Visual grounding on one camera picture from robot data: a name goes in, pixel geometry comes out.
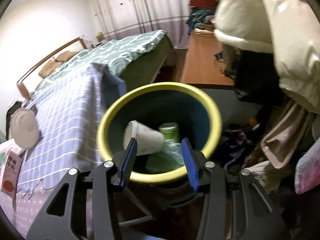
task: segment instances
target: wooden desk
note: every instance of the wooden desk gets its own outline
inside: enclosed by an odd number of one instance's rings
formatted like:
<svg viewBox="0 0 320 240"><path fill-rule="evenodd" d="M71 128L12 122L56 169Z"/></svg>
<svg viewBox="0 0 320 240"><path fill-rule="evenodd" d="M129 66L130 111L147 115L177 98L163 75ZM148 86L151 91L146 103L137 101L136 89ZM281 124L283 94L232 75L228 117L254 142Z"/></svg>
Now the wooden desk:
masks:
<svg viewBox="0 0 320 240"><path fill-rule="evenodd" d="M214 35L192 33L181 83L198 88L234 89L233 80L221 75L220 68L225 65L218 62L215 54L222 51L222 45Z"/></svg>

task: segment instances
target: pink cloth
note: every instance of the pink cloth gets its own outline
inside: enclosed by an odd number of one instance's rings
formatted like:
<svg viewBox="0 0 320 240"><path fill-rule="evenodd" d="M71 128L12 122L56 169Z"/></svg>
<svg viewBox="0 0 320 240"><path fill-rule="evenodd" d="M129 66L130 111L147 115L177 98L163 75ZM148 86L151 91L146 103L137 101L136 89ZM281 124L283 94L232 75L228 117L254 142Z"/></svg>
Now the pink cloth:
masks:
<svg viewBox="0 0 320 240"><path fill-rule="evenodd" d="M294 100L284 107L277 125L261 140L261 149L276 169L288 164L299 142L309 131L314 114Z"/></svg>
<svg viewBox="0 0 320 240"><path fill-rule="evenodd" d="M298 161L294 180L297 194L320 184L320 138Z"/></svg>

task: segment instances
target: white paper cup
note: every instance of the white paper cup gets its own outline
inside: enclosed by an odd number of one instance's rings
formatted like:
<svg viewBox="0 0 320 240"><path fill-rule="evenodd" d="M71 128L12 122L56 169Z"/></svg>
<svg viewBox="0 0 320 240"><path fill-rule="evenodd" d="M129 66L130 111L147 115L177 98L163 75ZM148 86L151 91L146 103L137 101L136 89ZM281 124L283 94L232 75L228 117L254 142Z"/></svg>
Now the white paper cup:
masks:
<svg viewBox="0 0 320 240"><path fill-rule="evenodd" d="M124 130L123 148L126 149L130 139L134 137L138 143L137 155L160 152L164 143L164 135L142 123L131 121Z"/></svg>

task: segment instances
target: bed frame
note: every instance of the bed frame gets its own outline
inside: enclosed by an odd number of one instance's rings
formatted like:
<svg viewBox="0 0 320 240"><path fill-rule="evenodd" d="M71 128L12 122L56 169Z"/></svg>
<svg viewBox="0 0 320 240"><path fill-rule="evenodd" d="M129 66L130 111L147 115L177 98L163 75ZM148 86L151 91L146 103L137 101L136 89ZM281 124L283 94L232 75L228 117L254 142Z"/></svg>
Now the bed frame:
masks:
<svg viewBox="0 0 320 240"><path fill-rule="evenodd" d="M72 45L73 43L79 41L83 47L83 49L87 49L86 44L84 43L84 41L78 37L75 38L72 41L69 41L68 43L66 43L65 45L61 46L60 48L56 49L54 52L50 53L48 56L44 57L42 60L40 60L37 64L35 64L32 68L30 68L28 70L27 73L25 73L17 82L17 87L21 93L21 95L26 98L26 99L31 99L29 96L29 92L26 88L26 86L23 84L23 81L33 72L35 71L38 67L40 67L44 62L46 62L47 60L49 60L50 58L52 58L54 55L56 55L57 53L59 53L61 50L67 48L68 46Z"/></svg>

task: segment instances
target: white puffer jacket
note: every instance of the white puffer jacket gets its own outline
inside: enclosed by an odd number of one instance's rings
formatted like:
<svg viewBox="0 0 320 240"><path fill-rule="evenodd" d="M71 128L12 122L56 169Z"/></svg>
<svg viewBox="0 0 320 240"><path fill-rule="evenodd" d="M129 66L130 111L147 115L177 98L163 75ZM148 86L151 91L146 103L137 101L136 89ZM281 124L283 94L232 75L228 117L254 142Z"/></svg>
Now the white puffer jacket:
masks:
<svg viewBox="0 0 320 240"><path fill-rule="evenodd" d="M284 92L320 114L320 23L305 0L220 0L217 39L274 53Z"/></svg>

